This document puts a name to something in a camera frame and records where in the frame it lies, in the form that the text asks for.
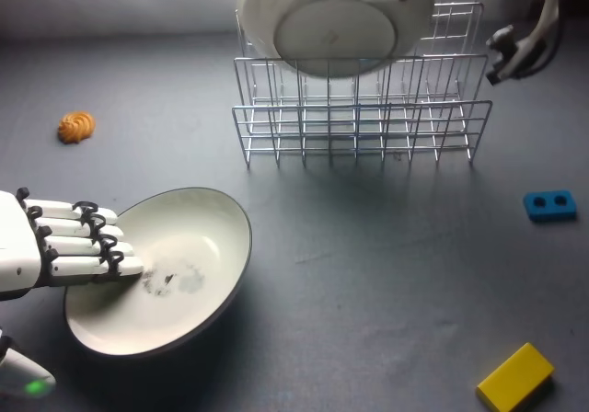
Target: blue block with holes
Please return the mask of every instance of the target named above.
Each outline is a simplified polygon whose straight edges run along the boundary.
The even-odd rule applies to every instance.
[[[524,196],[524,206],[534,222],[566,221],[577,217],[577,204],[566,189],[528,193]]]

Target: white plate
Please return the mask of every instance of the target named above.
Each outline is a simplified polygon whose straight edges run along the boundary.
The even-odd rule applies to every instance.
[[[304,59],[364,60],[330,62],[329,75],[344,77],[408,53],[427,32],[432,12],[433,0],[237,0],[240,25],[262,56],[318,76],[327,75],[327,64]]]
[[[65,318],[84,346],[118,356],[168,349],[227,307],[251,251],[248,217],[229,196],[176,189],[133,206],[117,225],[146,272],[67,289]]]

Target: brown pastry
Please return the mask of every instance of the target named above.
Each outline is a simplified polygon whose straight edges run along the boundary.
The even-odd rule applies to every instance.
[[[87,111],[73,111],[59,122],[57,134],[62,143],[79,143],[94,132],[96,122]]]

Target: gray tabletop surface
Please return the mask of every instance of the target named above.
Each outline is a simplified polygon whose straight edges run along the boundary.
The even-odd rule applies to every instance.
[[[0,189],[121,212],[169,189],[220,189],[254,244],[231,308],[147,361],[87,355],[64,290],[0,304],[0,325],[51,370],[54,394],[12,411],[390,412],[486,410],[475,386],[526,342],[555,365],[538,412],[589,404],[589,45],[577,25],[555,63],[494,101],[478,158],[257,157],[248,171],[230,108],[232,35],[0,49]],[[73,109],[98,119],[77,146]],[[529,191],[569,189],[579,220],[528,221]]]

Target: metal wire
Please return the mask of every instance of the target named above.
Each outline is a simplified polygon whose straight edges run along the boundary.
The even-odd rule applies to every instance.
[[[282,155],[304,165],[307,155],[380,155],[384,164],[391,153],[439,162],[442,152],[463,152],[472,162],[492,109],[478,98],[487,56],[472,53],[482,11],[478,0],[436,0],[412,56],[347,80],[330,76],[341,59],[321,60],[328,76],[319,79],[299,71],[303,60],[256,57],[237,21],[233,118],[247,166],[251,154],[273,155],[278,166]]]

